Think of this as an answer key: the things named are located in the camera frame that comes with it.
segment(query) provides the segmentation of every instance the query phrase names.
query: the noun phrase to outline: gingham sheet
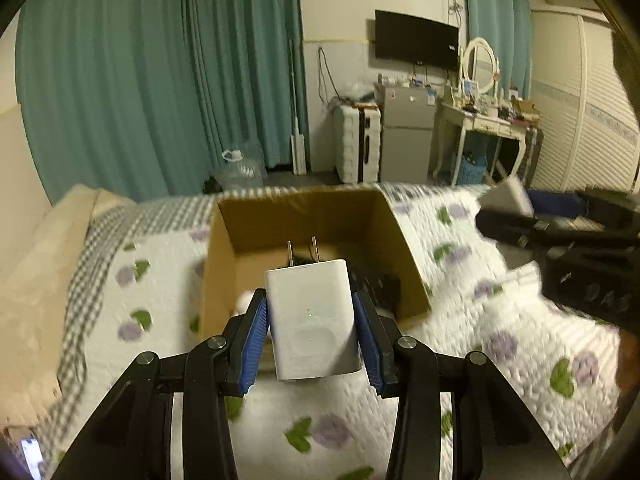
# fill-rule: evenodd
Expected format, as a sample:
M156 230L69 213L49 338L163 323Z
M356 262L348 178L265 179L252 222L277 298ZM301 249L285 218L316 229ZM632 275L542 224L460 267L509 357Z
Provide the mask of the gingham sheet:
M429 186L382 185L382 191L391 202L431 196L448 191ZM486 187L468 188L479 196ZM243 194L263 195L287 192L282 188L249 190ZM126 240L151 234L195 229L209 224L212 205L222 196L210 195L192 198L168 198L142 205L115 208L91 225L84 250L68 292L65 316L63 353L58 370L58 381L63 400L51 411L49 418L34 430L43 451L43 470L52 471L48 464L58 462L57 444L67 437L76 415L79 399L86 381L83 346L92 332L102 307L103 285L117 249ZM594 446L600 455L610 442L610 431L604 444ZM588 461L594 463L597 457Z

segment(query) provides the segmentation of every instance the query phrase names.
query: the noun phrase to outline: curtain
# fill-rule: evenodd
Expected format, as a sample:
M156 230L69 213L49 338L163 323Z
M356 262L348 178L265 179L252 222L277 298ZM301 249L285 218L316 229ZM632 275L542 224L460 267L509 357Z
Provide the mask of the curtain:
M269 166L290 162L300 28L298 0L27 0L16 86L51 202L77 182L196 194L252 141Z
M531 81L531 13L529 0L466 0L469 38L485 38L500 60L500 86L513 84L529 97Z

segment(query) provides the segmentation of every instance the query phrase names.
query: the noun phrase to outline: white closet door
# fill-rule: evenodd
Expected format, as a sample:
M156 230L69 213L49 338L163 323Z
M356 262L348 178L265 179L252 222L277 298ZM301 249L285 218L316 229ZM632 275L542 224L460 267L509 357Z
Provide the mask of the white closet door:
M640 155L638 122L613 66L612 31L585 20L584 34L586 106L566 188L629 191Z
M535 189L561 189L572 158L583 84L582 38L577 16L533 12L531 99L545 138Z

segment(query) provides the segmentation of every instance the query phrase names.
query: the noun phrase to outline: white quilted bedspread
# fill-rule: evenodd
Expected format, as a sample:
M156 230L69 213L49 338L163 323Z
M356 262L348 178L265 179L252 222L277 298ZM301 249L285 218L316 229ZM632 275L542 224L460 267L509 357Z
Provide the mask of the white quilted bedspread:
M433 307L429 320L411 334L455 356L480 347L568 463L614 414L618 334L544 300L535 264L507 272L495 245L475 229L477 211L464 190L396 205ZM190 324L205 254L206 233L188 232L137 240L134 248L118 252L102 313L86 342L88 381L76 427L63 447L139 352L164 357L196 343ZM175 479L182 478L181 424L175 418L181 402L176 396ZM229 406L239 478L382 479L396 409L396 400L376 396L364 370L295 384L260 375L242 405ZM451 477L449 410L450 397L443 395L443 479Z

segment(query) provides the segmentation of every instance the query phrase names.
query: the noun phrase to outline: television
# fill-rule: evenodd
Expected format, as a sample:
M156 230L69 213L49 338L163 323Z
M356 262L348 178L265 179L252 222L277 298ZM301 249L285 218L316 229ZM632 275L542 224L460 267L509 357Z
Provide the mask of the television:
M376 57L458 70L458 28L376 10Z

